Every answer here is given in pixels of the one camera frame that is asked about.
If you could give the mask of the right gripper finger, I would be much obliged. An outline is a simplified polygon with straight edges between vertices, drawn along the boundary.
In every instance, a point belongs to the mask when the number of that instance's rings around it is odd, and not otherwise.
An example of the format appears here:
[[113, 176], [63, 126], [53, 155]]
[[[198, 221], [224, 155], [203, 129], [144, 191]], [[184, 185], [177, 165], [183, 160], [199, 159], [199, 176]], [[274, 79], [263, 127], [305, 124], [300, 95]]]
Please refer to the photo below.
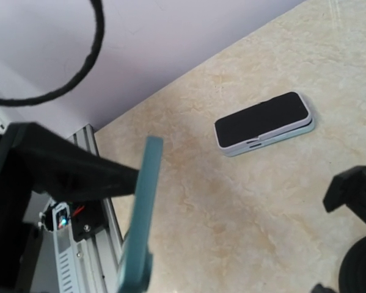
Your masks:
[[103, 159], [37, 123], [0, 134], [0, 198], [47, 192], [54, 200], [102, 200], [134, 193], [138, 170]]

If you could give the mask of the teal phone black screen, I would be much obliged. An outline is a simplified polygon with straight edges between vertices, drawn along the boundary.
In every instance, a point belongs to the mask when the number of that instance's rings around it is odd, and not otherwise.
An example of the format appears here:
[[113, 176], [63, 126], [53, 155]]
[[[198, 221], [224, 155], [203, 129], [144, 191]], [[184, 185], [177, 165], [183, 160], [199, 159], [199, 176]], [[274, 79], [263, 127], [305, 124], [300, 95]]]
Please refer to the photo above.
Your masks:
[[152, 274], [153, 255], [148, 248], [153, 206], [163, 154], [163, 139], [147, 137], [137, 179], [128, 236], [117, 276], [117, 292], [145, 292]]

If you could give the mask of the black pole phone stand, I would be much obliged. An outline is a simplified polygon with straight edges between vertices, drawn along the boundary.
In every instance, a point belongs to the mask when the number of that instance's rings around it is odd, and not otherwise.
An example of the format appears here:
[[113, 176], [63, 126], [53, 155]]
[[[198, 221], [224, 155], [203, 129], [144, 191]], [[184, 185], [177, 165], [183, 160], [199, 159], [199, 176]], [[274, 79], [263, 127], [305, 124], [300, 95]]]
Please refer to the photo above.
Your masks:
[[312, 292], [366, 292], [366, 166], [335, 175], [323, 198], [335, 224], [329, 226], [337, 257], [337, 284], [318, 283]]

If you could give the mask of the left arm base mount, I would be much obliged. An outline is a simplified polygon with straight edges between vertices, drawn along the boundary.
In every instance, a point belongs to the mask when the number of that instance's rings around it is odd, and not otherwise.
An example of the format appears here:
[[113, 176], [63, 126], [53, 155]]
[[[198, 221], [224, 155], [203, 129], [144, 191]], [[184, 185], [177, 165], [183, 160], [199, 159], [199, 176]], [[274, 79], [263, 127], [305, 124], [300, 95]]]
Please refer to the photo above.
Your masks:
[[106, 208], [101, 200], [70, 203], [69, 209], [75, 242], [87, 240], [108, 227]]

